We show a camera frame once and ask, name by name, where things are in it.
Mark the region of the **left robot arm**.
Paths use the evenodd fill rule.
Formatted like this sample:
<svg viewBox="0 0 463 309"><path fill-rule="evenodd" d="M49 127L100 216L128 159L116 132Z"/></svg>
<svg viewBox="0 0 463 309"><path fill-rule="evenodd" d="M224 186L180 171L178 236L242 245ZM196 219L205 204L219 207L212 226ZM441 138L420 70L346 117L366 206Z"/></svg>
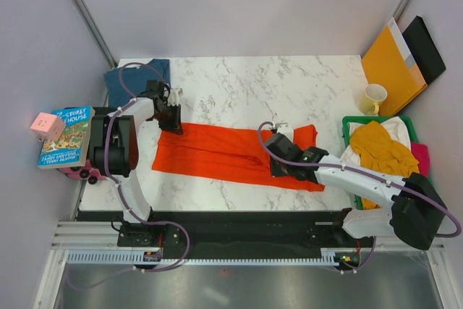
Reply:
<svg viewBox="0 0 463 309"><path fill-rule="evenodd" d="M139 223L133 236L143 246L158 240L158 227L148 222L151 206L145 199L136 168L139 161L137 131L145 122L157 121L164 132L182 135L181 88L159 80L129 102L91 120L88 157L90 164L111 180L123 208L124 220Z"/></svg>

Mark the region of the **orange t-shirt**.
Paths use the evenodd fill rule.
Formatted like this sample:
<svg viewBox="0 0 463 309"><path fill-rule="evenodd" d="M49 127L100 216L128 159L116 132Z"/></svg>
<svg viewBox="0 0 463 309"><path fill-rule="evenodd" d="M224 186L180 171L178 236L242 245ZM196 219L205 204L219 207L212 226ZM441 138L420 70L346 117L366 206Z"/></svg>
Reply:
<svg viewBox="0 0 463 309"><path fill-rule="evenodd" d="M163 131L153 171L249 185L322 192L325 187L294 177L273 177L270 156L256 130L184 123L183 134Z"/></svg>

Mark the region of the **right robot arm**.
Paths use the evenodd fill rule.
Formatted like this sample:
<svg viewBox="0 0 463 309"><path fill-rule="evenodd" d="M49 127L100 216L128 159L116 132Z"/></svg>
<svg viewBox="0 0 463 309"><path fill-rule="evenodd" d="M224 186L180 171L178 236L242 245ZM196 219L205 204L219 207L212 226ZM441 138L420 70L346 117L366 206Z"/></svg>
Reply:
<svg viewBox="0 0 463 309"><path fill-rule="evenodd" d="M394 235L410 247L428 250L437 236L446 206L427 177L416 172L401 177L363 169L321 148L302 150L281 133L273 134L264 147L285 175L346 190L378 204L376 210L343 211L339 224L331 228L337 245Z"/></svg>

